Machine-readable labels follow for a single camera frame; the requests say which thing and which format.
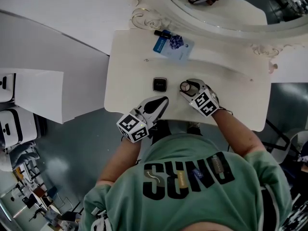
gray floor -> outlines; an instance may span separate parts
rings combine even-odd
[[[308,116],[308,84],[273,84],[268,119],[282,132],[305,128]],[[82,115],[63,125],[48,121],[48,134],[37,139],[41,159],[38,167],[47,187],[56,186],[62,199],[67,197],[75,206],[94,186],[95,181],[121,140],[116,122],[121,114],[105,109]],[[173,133],[184,132],[186,124],[170,122]],[[201,132],[219,149],[228,145],[216,126],[202,125]],[[268,126],[258,136],[267,142],[276,142],[278,135]],[[150,145],[144,139],[142,150]],[[61,211],[71,205],[65,200]]]

white round object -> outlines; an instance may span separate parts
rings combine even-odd
[[[190,84],[186,81],[182,82],[180,85],[181,91],[184,91],[184,92],[189,91],[190,88],[191,88]]]

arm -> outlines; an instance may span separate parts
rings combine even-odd
[[[250,152],[265,151],[261,140],[234,116],[225,110],[217,110],[212,117],[235,153],[244,157]]]
[[[306,164],[304,164],[301,168],[302,171],[308,173],[308,166]]]
[[[130,167],[136,164],[141,148],[141,141],[132,143],[124,138],[115,154],[103,169],[96,185],[113,183]]]

person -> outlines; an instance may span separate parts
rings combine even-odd
[[[2,171],[13,171],[17,169],[21,164],[26,163],[32,159],[39,159],[39,154],[37,153],[34,141],[25,142],[23,144],[17,145],[9,153],[0,150],[0,170]],[[33,152],[24,153],[26,150],[32,148]]]
[[[291,187],[291,197],[296,199],[298,194],[300,197],[293,204],[293,209],[301,206],[308,200],[307,184],[308,181],[308,143],[303,146],[301,153],[295,160],[293,156],[287,155],[285,160],[280,164],[289,186]]]
[[[123,139],[84,198],[81,230],[278,230],[292,207],[281,167],[226,110],[212,117],[235,153],[218,151],[196,125],[171,135],[160,120],[139,164],[141,142]]]

pants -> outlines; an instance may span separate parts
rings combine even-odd
[[[21,164],[28,162],[32,159],[38,159],[39,155],[37,153],[25,153],[26,150],[33,147],[35,143],[33,141],[29,141],[20,145],[17,145],[11,152],[10,152],[10,159],[11,165],[13,170],[19,167]]]
[[[200,129],[196,127],[191,127],[187,129],[187,133],[201,135]],[[152,144],[155,144],[157,141],[161,140],[164,137],[171,135],[169,125],[165,120],[159,120],[156,125],[156,131],[153,134]]]

